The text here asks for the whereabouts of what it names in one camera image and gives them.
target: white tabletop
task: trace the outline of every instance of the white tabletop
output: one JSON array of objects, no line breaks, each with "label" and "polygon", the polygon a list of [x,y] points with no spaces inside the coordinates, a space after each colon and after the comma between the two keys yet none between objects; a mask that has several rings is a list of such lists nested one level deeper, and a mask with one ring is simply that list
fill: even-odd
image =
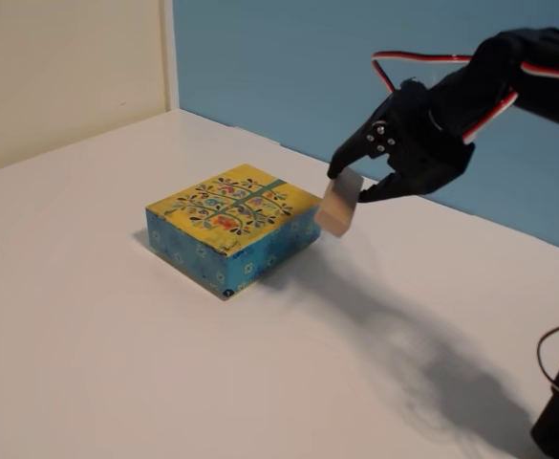
[{"label": "white tabletop", "polygon": [[223,302],[148,250],[144,207],[241,163],[327,184],[184,112],[0,170],[0,459],[529,455],[559,249],[398,199]]}]

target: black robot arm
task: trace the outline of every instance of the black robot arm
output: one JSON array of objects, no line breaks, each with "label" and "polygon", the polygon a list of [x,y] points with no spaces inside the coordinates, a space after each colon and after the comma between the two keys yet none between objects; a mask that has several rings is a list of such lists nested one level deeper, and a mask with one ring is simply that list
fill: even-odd
[{"label": "black robot arm", "polygon": [[559,30],[502,32],[472,57],[453,57],[467,65],[429,89],[409,79],[394,90],[374,62],[393,92],[336,150],[328,176],[387,154],[394,172],[363,190],[359,201],[425,195],[465,172],[477,133],[511,104],[559,123]]}]

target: painted flower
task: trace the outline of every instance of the painted flower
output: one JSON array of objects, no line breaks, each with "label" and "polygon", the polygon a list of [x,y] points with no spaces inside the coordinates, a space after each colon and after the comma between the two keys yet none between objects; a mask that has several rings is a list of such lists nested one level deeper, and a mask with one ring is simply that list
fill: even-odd
[{"label": "painted flower", "polygon": [[218,201],[217,199],[209,198],[204,200],[204,204],[206,206],[220,206],[223,204],[223,202]]},{"label": "painted flower", "polygon": [[218,217],[216,217],[216,219],[213,221],[213,223],[215,225],[220,226],[220,227],[224,227],[227,230],[230,230],[231,228],[235,228],[235,227],[239,226],[237,224],[237,222],[235,222],[231,218],[226,217],[224,215],[219,215]]}]

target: floral pattern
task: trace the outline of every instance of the floral pattern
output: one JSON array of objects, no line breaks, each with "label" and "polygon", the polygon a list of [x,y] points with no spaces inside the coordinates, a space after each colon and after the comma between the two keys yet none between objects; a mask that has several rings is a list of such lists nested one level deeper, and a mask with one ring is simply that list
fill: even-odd
[{"label": "floral pattern", "polygon": [[234,181],[220,177],[177,197],[164,216],[179,211],[189,217],[194,227],[222,228],[237,236],[252,234],[275,225],[279,216],[291,216],[293,207],[284,202],[287,194],[273,189],[283,183],[262,185],[253,179]]}]

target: box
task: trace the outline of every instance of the box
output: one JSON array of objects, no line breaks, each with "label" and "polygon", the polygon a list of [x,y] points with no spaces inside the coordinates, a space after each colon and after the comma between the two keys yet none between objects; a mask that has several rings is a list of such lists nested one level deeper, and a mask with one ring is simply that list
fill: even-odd
[{"label": "box", "polygon": [[229,298],[320,235],[320,199],[249,164],[146,208],[150,245],[214,294]]}]

